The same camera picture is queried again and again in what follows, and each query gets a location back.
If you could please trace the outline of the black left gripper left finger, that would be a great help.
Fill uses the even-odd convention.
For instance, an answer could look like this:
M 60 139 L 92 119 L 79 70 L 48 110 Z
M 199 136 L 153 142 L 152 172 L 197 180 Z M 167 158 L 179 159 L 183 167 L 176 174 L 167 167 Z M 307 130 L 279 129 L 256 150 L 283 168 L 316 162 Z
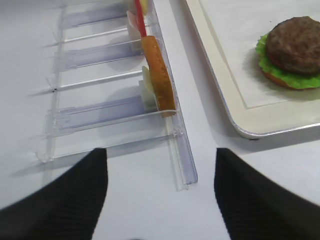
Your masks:
M 1 209 L 0 238 L 90 240 L 107 189 L 107 151 L 96 148 L 50 184 Z

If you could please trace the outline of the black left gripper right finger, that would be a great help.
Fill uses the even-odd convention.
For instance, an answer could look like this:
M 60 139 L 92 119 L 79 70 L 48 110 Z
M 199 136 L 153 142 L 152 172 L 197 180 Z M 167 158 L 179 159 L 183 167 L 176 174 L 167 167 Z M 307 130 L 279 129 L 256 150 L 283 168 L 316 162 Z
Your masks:
M 278 185 L 228 148 L 216 150 L 214 193 L 232 240 L 318 240 L 320 207 Z

